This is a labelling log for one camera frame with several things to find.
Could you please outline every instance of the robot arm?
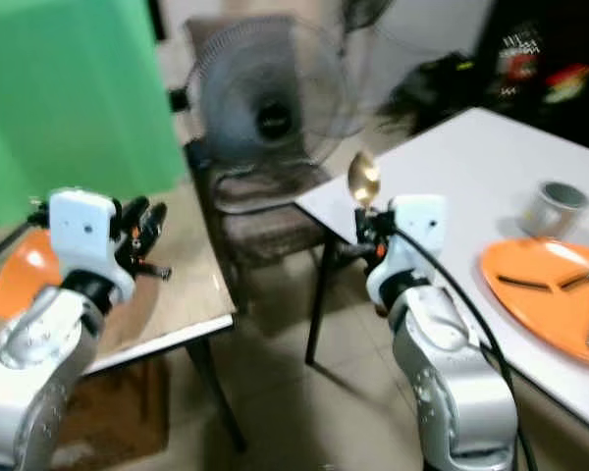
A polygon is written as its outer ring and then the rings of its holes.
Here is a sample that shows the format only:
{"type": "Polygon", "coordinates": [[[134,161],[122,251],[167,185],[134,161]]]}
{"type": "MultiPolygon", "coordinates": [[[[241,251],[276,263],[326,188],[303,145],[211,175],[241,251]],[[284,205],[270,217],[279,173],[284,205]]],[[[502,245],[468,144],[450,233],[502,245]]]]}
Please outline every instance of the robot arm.
{"type": "Polygon", "coordinates": [[[433,195],[396,197],[387,213],[356,210],[359,242],[385,247],[376,250],[383,257],[367,258],[367,290],[388,312],[393,353],[417,402],[426,468],[509,471],[517,430],[510,390],[448,293],[432,285],[427,261],[393,235],[400,227],[438,254],[445,216],[445,200],[433,195]]]}
{"type": "Polygon", "coordinates": [[[0,333],[0,467],[47,469],[68,397],[93,360],[104,316],[134,291],[136,273],[167,278],[141,262],[161,233],[166,208],[135,200],[121,215],[104,196],[51,195],[50,239],[65,279],[46,287],[0,333]]]}

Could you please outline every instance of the metal cup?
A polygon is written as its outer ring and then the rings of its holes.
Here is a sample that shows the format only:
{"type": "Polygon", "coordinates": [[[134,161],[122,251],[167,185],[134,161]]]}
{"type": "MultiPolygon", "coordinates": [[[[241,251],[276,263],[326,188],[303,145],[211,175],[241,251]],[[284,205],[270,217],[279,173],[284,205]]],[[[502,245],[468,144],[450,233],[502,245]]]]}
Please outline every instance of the metal cup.
{"type": "Polygon", "coordinates": [[[589,206],[589,198],[567,183],[547,182],[523,212],[519,225],[531,236],[559,238],[589,206]]]}

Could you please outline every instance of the orange plate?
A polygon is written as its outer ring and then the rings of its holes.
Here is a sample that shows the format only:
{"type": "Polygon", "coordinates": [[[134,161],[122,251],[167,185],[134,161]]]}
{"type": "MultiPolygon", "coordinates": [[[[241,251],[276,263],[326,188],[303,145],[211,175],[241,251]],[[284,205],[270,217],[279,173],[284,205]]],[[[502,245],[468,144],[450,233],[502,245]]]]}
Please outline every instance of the orange plate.
{"type": "Polygon", "coordinates": [[[0,318],[12,319],[30,306],[43,286],[59,284],[59,260],[50,247],[50,233],[30,231],[0,271],[0,318]]]}
{"type": "Polygon", "coordinates": [[[589,247],[552,239],[507,240],[484,251],[481,268],[493,293],[521,324],[589,363],[589,267],[576,257],[589,262],[589,247]]]}

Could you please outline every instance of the green screen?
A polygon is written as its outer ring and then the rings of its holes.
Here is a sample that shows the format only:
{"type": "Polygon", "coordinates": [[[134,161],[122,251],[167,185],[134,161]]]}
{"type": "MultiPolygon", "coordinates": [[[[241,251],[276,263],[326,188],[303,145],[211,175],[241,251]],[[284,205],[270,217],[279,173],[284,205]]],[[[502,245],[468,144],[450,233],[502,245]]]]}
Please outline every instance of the green screen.
{"type": "Polygon", "coordinates": [[[183,171],[144,0],[0,0],[0,225],[56,187],[129,198],[183,171]]]}

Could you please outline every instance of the table top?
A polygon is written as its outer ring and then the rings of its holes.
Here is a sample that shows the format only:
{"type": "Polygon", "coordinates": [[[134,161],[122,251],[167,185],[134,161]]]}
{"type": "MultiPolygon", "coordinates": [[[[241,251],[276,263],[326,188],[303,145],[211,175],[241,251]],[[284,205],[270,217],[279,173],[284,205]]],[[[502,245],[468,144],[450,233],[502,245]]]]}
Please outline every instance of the table top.
{"type": "MultiPolygon", "coordinates": [[[[148,261],[171,266],[163,283],[138,277],[133,299],[106,318],[98,354],[85,373],[118,366],[142,356],[231,327],[234,304],[220,272],[190,183],[149,195],[168,214],[148,261]]],[[[0,321],[0,330],[4,323],[0,321]]]]}
{"type": "MultiPolygon", "coordinates": [[[[448,198],[441,261],[489,323],[515,370],[589,425],[589,366],[517,323],[491,294],[477,264],[489,244],[523,236],[515,218],[540,182],[570,183],[589,196],[589,149],[476,108],[388,151],[378,163],[382,185],[377,207],[385,207],[397,194],[448,198]]],[[[345,176],[312,189],[296,203],[344,240],[355,242],[355,204],[345,176]]],[[[589,246],[589,209],[564,240],[589,246]]]]}

